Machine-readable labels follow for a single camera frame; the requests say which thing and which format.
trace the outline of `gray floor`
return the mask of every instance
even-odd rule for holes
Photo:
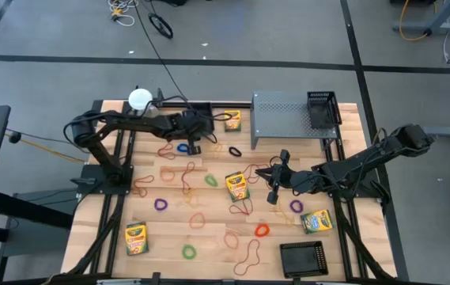
[[[442,59],[443,36],[406,42],[391,30],[400,7],[387,0],[348,3],[365,65],[448,67]],[[339,0],[192,0],[180,8],[155,5],[175,31],[174,39],[166,40],[148,27],[167,59],[354,62]],[[432,15],[432,7],[410,7],[406,19]],[[138,23],[131,28],[111,23],[105,1],[93,0],[13,1],[0,21],[0,55],[155,58]],[[340,102],[358,103],[366,127],[354,71],[169,68],[186,96],[196,100],[250,100],[252,92],[261,89],[334,90]],[[388,131],[405,123],[450,127],[450,74],[366,73],[365,77],[378,126]],[[62,126],[89,109],[93,100],[125,98],[136,85],[176,92],[159,65],[0,62],[0,105],[12,107],[9,127],[53,138],[61,138]],[[64,145],[44,145],[85,157]],[[67,188],[80,168],[30,146],[4,142],[0,191]],[[399,158],[387,169],[410,279],[450,284],[450,139],[440,138],[429,153]],[[6,279],[48,276],[59,270],[61,259],[62,252],[16,257]]]

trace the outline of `purple rubber band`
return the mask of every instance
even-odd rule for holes
[[[298,206],[300,209],[298,209],[298,210],[295,209],[295,207],[293,206],[295,203],[298,203]],[[289,204],[289,207],[291,208],[291,211],[294,211],[297,214],[300,214],[304,210],[304,204],[300,200],[291,201],[291,203]]]
[[[163,207],[158,207],[158,203],[163,203],[164,206]],[[166,209],[168,207],[168,202],[165,199],[156,199],[154,200],[154,208],[158,211],[163,211],[164,209]]]

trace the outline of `yellow cable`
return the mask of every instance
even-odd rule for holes
[[[399,21],[399,33],[400,33],[400,36],[404,40],[410,40],[410,41],[421,40],[421,39],[425,38],[427,36],[427,34],[423,34],[422,36],[419,36],[417,38],[406,38],[404,36],[404,33],[402,32],[402,20],[404,18],[404,14],[406,13],[406,10],[407,10],[407,4],[409,4],[409,0],[406,0],[406,3],[404,4],[404,7],[402,8],[402,13],[400,14],[400,21]]]
[[[48,151],[48,152],[50,152],[51,154],[53,154],[53,155],[55,155],[55,156],[57,156],[57,157],[60,157],[60,158],[64,158],[64,159],[66,159],[67,161],[70,161],[70,162],[85,162],[85,161],[83,161],[82,159],[72,158],[72,157],[69,156],[69,155],[59,153],[59,152],[57,152],[57,151],[55,151],[55,150],[51,150],[50,148],[47,148],[47,147],[45,147],[45,146],[41,146],[40,144],[35,143],[35,142],[30,142],[30,141],[25,140],[25,139],[21,139],[21,141],[22,141],[23,143],[27,143],[27,144],[30,145],[30,146],[35,146],[35,147],[40,148],[41,150]]]

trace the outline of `black rubber band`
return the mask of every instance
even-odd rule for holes
[[[240,150],[238,150],[236,147],[231,146],[230,148],[228,148],[228,152],[233,155],[234,157],[241,157],[242,153],[240,152]]]

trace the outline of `white ball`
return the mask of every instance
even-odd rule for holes
[[[138,111],[143,111],[149,101],[153,99],[153,94],[146,89],[135,89],[128,97],[130,106]]]

